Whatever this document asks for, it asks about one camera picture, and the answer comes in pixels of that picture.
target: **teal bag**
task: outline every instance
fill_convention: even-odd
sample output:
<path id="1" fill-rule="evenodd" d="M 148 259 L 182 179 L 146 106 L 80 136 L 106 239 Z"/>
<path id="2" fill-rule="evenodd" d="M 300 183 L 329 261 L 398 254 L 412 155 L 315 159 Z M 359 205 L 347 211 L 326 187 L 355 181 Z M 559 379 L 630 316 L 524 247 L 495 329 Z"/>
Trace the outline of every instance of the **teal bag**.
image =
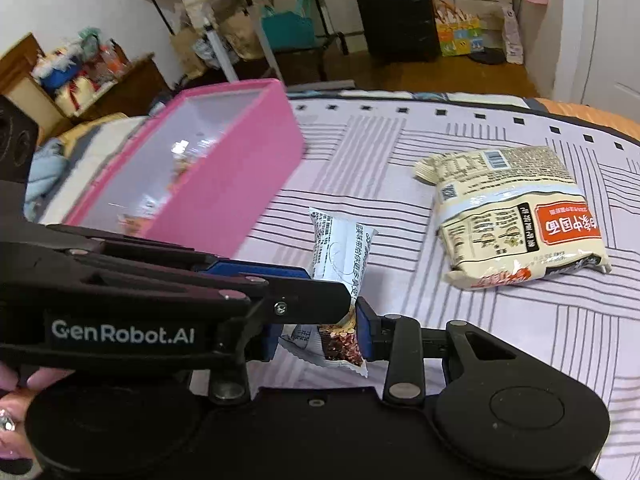
<path id="1" fill-rule="evenodd" d="M 267 6 L 263 13 L 262 28 L 273 50 L 316 46 L 309 0 L 298 0 L 295 12 L 275 12 L 273 7 Z"/>

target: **white door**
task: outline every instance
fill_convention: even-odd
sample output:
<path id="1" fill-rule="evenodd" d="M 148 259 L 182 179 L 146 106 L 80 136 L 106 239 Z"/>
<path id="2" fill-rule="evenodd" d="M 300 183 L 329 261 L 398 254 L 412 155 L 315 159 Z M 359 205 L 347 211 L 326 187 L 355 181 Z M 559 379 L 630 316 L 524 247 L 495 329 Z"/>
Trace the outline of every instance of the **white door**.
<path id="1" fill-rule="evenodd" d="M 598 0 L 584 104 L 640 122 L 640 0 Z"/>

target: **black suitcase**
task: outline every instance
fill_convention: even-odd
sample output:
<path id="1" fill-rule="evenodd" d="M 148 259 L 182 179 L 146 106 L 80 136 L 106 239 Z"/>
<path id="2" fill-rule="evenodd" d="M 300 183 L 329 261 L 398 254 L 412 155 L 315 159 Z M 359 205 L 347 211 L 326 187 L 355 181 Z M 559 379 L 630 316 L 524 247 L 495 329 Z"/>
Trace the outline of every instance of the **black suitcase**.
<path id="1" fill-rule="evenodd" d="M 386 61 L 440 55 L 433 0 L 357 0 L 369 53 Z"/>

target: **beige food package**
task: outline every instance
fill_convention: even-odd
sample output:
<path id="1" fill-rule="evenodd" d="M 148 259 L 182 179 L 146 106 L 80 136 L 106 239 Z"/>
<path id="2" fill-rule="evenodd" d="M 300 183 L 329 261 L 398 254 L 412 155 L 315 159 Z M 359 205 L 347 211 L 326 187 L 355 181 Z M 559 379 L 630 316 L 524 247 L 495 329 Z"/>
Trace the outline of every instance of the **beige food package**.
<path id="1" fill-rule="evenodd" d="M 433 155 L 415 174 L 436 185 L 452 285 L 473 290 L 585 266 L 611 270 L 596 217 L 545 146 Z"/>

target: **hand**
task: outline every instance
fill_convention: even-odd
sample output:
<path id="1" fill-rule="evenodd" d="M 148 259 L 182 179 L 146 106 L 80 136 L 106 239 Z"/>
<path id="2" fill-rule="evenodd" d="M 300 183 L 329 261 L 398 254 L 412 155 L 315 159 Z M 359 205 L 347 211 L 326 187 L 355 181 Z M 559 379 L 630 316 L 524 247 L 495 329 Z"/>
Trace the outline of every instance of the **hand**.
<path id="1" fill-rule="evenodd" d="M 38 392 L 71 375 L 72 370 L 40 368 L 29 379 L 26 388 L 18 388 L 18 374 L 0 363 L 0 388 L 9 391 L 0 399 L 0 410 L 7 410 L 15 423 L 15 431 L 0 431 L 0 459 L 34 458 L 24 433 L 24 417 Z"/>

